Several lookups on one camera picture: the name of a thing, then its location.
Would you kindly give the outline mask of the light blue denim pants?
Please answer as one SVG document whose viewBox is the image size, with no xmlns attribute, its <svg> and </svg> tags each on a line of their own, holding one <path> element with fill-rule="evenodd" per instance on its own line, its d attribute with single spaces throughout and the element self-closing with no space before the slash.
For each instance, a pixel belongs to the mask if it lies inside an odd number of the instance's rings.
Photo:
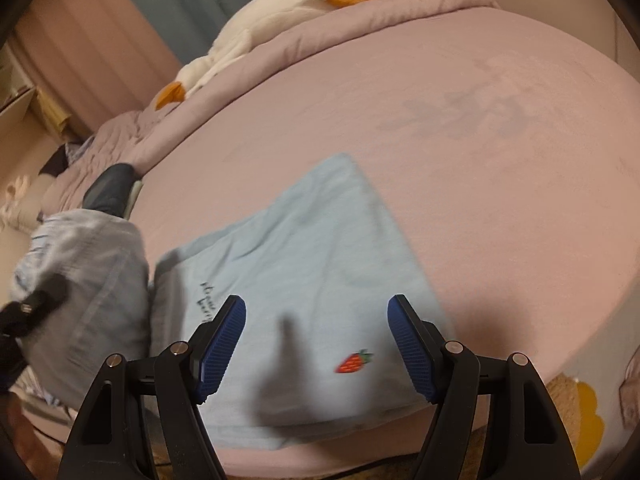
<svg viewBox="0 0 640 480">
<path fill-rule="evenodd" d="M 155 266 L 133 223 L 85 209 L 55 214 L 32 234 L 11 298 L 52 273 L 66 277 L 70 296 L 22 347 L 48 396 L 73 409 L 110 354 L 157 356 L 229 296 L 244 300 L 239 343 L 201 408 L 221 448 L 276 450 L 419 411 L 388 300 L 404 295 L 422 318 L 450 327 L 392 215 L 344 154 Z"/>
</svg>

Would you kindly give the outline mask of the dark folded jeans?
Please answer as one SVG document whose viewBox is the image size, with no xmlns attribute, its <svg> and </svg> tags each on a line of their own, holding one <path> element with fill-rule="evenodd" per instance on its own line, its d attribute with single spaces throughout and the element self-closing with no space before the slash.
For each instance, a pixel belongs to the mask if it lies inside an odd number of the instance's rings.
<svg viewBox="0 0 640 480">
<path fill-rule="evenodd" d="M 137 180 L 133 166 L 123 162 L 109 166 L 85 192 L 81 207 L 122 218 Z"/>
</svg>

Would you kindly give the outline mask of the white yellow flower rug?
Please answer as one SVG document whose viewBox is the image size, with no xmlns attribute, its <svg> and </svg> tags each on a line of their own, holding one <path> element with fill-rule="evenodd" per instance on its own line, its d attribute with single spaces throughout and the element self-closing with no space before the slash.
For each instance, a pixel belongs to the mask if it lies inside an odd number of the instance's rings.
<svg viewBox="0 0 640 480">
<path fill-rule="evenodd" d="M 564 374 L 550 380 L 547 390 L 582 469 L 596 455 L 605 430 L 604 421 L 598 414 L 596 392 L 586 382 Z"/>
</svg>

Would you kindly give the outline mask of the light green folded garment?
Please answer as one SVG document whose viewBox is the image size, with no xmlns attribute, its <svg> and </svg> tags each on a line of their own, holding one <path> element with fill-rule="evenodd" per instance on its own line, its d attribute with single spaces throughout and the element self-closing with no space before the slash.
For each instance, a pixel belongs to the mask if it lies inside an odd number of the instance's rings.
<svg viewBox="0 0 640 480">
<path fill-rule="evenodd" d="M 134 204 L 136 203 L 139 197 L 139 194 L 142 190 L 142 186 L 143 186 L 143 182 L 141 180 L 137 180 L 136 182 L 134 182 L 134 185 L 132 186 L 129 193 L 124 215 L 122 216 L 122 218 L 124 218 L 125 220 L 130 219 L 132 210 L 134 209 Z"/>
</svg>

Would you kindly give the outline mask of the pink bed mattress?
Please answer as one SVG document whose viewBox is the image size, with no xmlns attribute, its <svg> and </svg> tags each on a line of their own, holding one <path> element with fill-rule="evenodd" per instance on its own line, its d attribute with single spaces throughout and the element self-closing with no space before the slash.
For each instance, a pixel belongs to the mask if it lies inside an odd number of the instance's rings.
<svg viewBox="0 0 640 480">
<path fill-rule="evenodd" d="M 592 47 L 494 8 L 392 26 L 234 100 L 144 176 L 132 220 L 151 262 L 268 208 L 349 156 L 392 215 L 447 336 L 527 354 L 596 392 L 596 459 L 624 437 L 639 344 L 639 85 Z M 414 413 L 265 450 L 216 446 L 247 477 L 326 474 L 420 448 Z"/>
</svg>

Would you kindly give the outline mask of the pink quilted blanket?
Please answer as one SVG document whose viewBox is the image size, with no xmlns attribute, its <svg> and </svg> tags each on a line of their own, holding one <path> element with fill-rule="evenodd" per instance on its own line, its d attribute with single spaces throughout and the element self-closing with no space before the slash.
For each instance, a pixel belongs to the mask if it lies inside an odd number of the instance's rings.
<svg viewBox="0 0 640 480">
<path fill-rule="evenodd" d="M 371 0 L 296 25 L 224 68 L 194 96 L 169 105 L 166 112 L 135 110 L 103 124 L 88 150 L 44 193 L 41 212 L 48 216 L 77 208 L 96 178 L 118 162 L 145 176 L 234 100 L 306 58 L 421 18 L 497 6 L 496 0 Z"/>
</svg>

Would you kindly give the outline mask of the pink curtain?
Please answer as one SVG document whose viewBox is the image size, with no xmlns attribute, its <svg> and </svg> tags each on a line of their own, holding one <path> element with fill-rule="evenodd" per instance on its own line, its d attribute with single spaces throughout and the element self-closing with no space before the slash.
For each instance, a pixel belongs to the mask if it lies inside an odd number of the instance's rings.
<svg viewBox="0 0 640 480">
<path fill-rule="evenodd" d="M 32 0 L 9 46 L 82 134 L 149 105 L 180 67 L 131 0 Z"/>
</svg>

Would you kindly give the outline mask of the white goose plush toy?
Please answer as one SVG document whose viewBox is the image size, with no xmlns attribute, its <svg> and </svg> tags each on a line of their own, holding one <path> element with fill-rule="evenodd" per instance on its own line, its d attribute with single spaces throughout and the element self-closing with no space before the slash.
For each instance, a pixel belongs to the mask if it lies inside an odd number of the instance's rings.
<svg viewBox="0 0 640 480">
<path fill-rule="evenodd" d="M 224 25 L 206 55 L 183 66 L 158 92 L 155 108 L 180 103 L 226 67 L 282 32 L 334 10 L 370 0 L 252 0 Z"/>
</svg>

